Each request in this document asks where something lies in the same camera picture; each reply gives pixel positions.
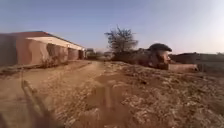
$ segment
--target low wall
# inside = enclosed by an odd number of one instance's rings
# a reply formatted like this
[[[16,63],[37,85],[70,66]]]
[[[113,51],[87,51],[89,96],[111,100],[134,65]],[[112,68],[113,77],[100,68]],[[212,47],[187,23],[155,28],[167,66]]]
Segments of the low wall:
[[[169,64],[168,70],[176,72],[195,72],[198,67],[196,64]]]

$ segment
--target roof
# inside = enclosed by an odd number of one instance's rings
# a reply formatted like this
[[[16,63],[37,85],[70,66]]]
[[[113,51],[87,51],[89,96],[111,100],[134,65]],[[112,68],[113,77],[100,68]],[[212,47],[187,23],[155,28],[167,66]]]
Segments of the roof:
[[[16,33],[7,33],[7,34],[8,35],[12,35],[12,36],[24,37],[24,38],[27,38],[27,37],[48,37],[48,36],[51,36],[51,37],[55,37],[55,38],[58,38],[60,40],[63,40],[63,41],[66,41],[66,42],[69,42],[71,44],[74,44],[74,45],[77,45],[77,46],[80,46],[80,47],[84,48],[81,45],[75,44],[75,43],[73,43],[71,41],[65,40],[65,39],[63,39],[61,37],[55,36],[53,34],[50,34],[50,33],[44,32],[44,31],[16,32]]]
[[[163,51],[169,51],[169,52],[172,52],[172,49],[170,47],[168,47],[167,45],[165,44],[161,44],[161,43],[155,43],[153,45],[151,45],[149,48],[148,48],[149,51],[157,51],[157,50],[163,50]]]

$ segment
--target vegetation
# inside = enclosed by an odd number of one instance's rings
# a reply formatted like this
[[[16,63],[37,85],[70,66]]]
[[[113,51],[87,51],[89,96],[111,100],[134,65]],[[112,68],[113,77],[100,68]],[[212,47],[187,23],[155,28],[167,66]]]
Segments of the vegetation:
[[[111,30],[105,33],[105,35],[108,38],[109,47],[114,53],[130,51],[138,44],[130,29],[120,29],[117,27],[116,30]]]

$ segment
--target building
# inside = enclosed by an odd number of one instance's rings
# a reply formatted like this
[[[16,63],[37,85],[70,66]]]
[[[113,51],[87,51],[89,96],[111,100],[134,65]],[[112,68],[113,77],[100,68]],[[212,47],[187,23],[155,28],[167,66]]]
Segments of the building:
[[[55,64],[83,59],[84,47],[43,32],[0,34],[0,66]]]

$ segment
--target dirt ground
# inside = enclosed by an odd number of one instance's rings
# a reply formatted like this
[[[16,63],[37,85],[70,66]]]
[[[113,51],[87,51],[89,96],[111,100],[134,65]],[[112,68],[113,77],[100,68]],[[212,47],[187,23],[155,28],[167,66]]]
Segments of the dirt ground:
[[[0,128],[31,127],[224,128],[224,78],[95,61],[2,76]]]

